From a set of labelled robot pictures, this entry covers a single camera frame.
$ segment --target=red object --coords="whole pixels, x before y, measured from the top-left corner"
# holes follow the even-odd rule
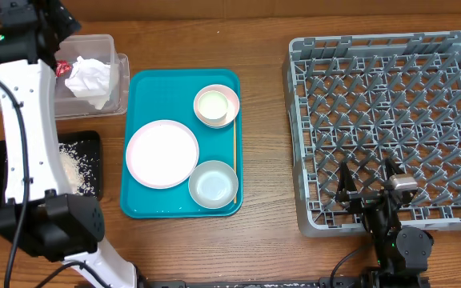
[[[72,66],[65,60],[58,60],[56,62],[56,77],[65,75],[72,70]]]

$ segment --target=transparent container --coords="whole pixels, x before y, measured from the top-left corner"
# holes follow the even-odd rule
[[[58,77],[54,94],[56,118],[125,114],[130,82],[129,62],[125,54],[115,52],[113,38],[107,34],[70,36],[60,43],[60,50],[55,54],[57,60],[70,64],[75,63],[78,56],[94,58],[110,65],[109,91],[100,95],[75,97],[65,86],[65,79],[69,78],[70,73]]]

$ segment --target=blue tray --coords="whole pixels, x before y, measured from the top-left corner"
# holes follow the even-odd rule
[[[243,203],[243,142],[241,112],[234,124],[212,129],[194,114],[195,95],[205,86],[222,84],[239,93],[238,76],[226,69],[146,70],[131,80],[122,165],[120,207],[132,218],[186,218],[230,216]],[[149,122],[169,119],[181,122],[198,141],[198,164],[219,160],[234,165],[234,126],[236,125],[236,171],[239,179],[237,202],[220,209],[199,206],[190,196],[188,180],[166,190],[145,187],[130,175],[126,164],[127,144],[134,132]]]

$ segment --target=gray basket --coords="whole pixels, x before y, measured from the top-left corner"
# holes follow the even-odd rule
[[[386,157],[419,183],[403,225],[461,230],[461,31],[296,38],[283,77],[303,234],[364,232],[334,200],[339,163],[379,190]]]

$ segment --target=crumpled white cloth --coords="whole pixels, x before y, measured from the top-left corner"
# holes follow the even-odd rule
[[[83,59],[81,56],[76,60],[77,62],[72,65],[70,77],[65,79],[65,86],[76,97],[106,95],[107,98],[88,100],[91,105],[95,106],[95,109],[101,110],[110,98],[110,93],[108,93],[110,90],[110,65],[97,59]]]

